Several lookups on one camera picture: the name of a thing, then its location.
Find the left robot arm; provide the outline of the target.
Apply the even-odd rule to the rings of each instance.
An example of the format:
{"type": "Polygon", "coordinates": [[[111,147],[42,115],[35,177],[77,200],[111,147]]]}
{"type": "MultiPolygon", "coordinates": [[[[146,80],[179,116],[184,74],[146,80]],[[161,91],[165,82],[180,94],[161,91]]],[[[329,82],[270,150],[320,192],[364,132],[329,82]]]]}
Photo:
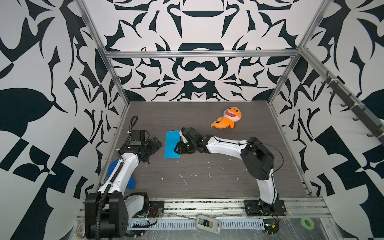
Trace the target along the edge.
{"type": "Polygon", "coordinates": [[[162,148],[156,138],[150,138],[146,130],[135,130],[138,116],[130,120],[128,137],[117,149],[118,163],[105,184],[96,193],[88,194],[85,200],[85,236],[101,240],[121,238],[127,232],[130,219],[149,208],[147,193],[124,192],[139,163],[149,163],[150,156],[162,148]]]}

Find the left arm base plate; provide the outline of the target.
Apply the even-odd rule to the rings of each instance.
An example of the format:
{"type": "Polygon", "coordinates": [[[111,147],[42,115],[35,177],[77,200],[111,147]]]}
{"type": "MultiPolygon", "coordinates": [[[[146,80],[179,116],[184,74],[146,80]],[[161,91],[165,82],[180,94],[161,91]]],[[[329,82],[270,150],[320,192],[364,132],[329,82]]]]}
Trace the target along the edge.
{"type": "Polygon", "coordinates": [[[149,208],[146,212],[147,218],[156,218],[164,212],[164,201],[150,201],[149,208]]]}

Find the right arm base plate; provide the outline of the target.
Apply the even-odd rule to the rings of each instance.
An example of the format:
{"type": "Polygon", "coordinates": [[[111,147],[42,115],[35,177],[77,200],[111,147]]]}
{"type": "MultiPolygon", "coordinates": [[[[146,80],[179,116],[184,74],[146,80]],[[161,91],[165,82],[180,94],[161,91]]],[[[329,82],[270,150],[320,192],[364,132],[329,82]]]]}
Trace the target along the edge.
{"type": "Polygon", "coordinates": [[[277,199],[274,204],[269,205],[261,200],[244,200],[247,216],[285,216],[286,206],[283,200],[277,199]]]}

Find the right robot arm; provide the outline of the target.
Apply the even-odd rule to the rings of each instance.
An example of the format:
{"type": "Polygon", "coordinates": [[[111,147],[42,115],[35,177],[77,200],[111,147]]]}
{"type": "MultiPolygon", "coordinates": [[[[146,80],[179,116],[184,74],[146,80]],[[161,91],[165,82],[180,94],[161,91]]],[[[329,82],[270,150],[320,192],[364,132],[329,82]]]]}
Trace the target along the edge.
{"type": "Polygon", "coordinates": [[[182,128],[179,131],[180,142],[174,152],[179,155],[191,155],[195,152],[221,154],[243,161],[248,173],[257,180],[262,206],[272,207],[279,199],[274,181],[275,157],[267,147],[270,144],[258,138],[248,140],[229,140],[214,135],[201,135],[194,128],[182,128]]]}

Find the blue square paper sheet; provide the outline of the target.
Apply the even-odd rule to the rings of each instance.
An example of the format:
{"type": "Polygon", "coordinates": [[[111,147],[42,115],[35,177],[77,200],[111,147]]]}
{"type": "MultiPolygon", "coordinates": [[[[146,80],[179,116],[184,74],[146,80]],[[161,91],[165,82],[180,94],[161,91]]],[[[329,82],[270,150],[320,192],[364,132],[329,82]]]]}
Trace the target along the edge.
{"type": "Polygon", "coordinates": [[[180,155],[175,153],[175,147],[180,142],[180,132],[171,131],[166,133],[165,159],[179,159],[180,155]]]}

